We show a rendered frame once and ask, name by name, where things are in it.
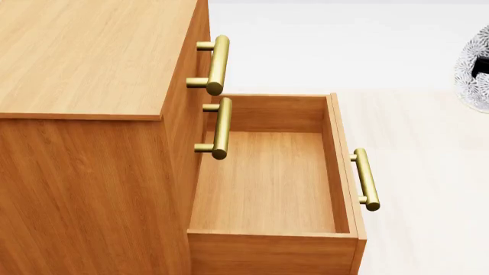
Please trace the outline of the open wooden drawer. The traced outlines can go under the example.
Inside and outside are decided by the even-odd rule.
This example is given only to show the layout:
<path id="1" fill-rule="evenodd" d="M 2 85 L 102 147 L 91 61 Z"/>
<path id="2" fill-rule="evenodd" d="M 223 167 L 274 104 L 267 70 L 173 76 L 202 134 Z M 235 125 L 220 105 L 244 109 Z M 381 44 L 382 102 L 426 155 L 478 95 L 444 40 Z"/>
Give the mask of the open wooden drawer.
<path id="1" fill-rule="evenodd" d="M 367 236 L 338 98 L 233 95 L 228 155 L 203 155 L 193 275 L 358 275 Z"/>

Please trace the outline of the black white patterned bowl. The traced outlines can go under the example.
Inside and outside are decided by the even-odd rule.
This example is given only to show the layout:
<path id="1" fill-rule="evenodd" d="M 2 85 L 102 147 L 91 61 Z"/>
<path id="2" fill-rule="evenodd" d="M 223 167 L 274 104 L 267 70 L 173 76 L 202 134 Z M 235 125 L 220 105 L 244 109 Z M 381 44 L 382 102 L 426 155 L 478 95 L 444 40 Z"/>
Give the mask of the black white patterned bowl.
<path id="1" fill-rule="evenodd" d="M 489 24 L 463 47 L 454 67 L 454 84 L 461 102 L 489 114 Z"/>

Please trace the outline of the wooden drawer cabinet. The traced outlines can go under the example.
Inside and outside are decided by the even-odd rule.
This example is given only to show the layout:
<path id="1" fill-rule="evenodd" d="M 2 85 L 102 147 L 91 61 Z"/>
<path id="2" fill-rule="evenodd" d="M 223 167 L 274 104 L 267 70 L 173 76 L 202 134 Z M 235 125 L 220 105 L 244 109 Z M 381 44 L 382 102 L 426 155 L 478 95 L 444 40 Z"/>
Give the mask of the wooden drawer cabinet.
<path id="1" fill-rule="evenodd" d="M 0 0 L 0 275 L 190 275 L 208 0 Z"/>

